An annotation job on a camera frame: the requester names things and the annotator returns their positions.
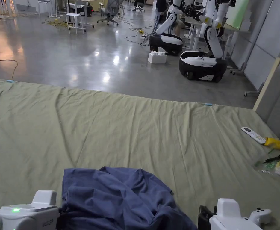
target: green board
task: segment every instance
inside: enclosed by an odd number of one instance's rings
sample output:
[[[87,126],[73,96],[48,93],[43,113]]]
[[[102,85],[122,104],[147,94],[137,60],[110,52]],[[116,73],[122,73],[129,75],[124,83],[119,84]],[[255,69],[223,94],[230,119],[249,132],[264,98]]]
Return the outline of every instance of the green board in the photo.
[[[226,23],[233,28],[240,29],[244,13],[247,9],[249,0],[236,0],[235,7],[229,7],[226,17]]]

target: yellow tool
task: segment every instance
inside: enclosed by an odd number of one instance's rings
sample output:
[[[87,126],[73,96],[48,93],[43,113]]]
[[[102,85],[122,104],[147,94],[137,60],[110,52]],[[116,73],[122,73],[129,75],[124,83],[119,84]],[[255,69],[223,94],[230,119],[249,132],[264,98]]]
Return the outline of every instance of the yellow tool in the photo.
[[[280,149],[280,140],[266,137],[266,142],[264,145],[269,146],[273,149]]]

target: caster wheel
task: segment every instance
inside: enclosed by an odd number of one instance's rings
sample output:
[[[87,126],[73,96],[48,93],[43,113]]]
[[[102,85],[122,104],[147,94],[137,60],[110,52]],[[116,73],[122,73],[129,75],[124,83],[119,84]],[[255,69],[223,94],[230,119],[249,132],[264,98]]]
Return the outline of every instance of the caster wheel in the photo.
[[[192,72],[187,72],[187,73],[185,74],[185,76],[186,76],[186,78],[187,78],[188,80],[195,80],[195,77],[193,76],[193,73],[192,73]]]
[[[212,81],[218,83],[222,79],[222,76],[214,76]]]

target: power strip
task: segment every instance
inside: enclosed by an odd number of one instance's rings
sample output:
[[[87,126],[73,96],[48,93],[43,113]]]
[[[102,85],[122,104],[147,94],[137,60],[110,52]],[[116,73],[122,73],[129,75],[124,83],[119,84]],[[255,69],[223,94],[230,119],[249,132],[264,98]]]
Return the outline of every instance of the power strip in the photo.
[[[148,38],[148,34],[143,34],[143,35],[141,35],[141,39],[145,39],[145,38]]]

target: white partition wall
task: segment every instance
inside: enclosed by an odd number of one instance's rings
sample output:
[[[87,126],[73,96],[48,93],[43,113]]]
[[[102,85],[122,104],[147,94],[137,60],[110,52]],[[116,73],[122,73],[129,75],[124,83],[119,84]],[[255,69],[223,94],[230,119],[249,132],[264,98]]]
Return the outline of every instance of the white partition wall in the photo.
[[[246,62],[253,49],[255,41],[258,37],[260,29],[264,23],[272,0],[250,0],[249,8],[251,14],[250,33],[240,33],[237,42],[234,46],[231,56],[232,61],[238,68]]]
[[[244,74],[258,89],[280,56],[280,0],[273,0]]]

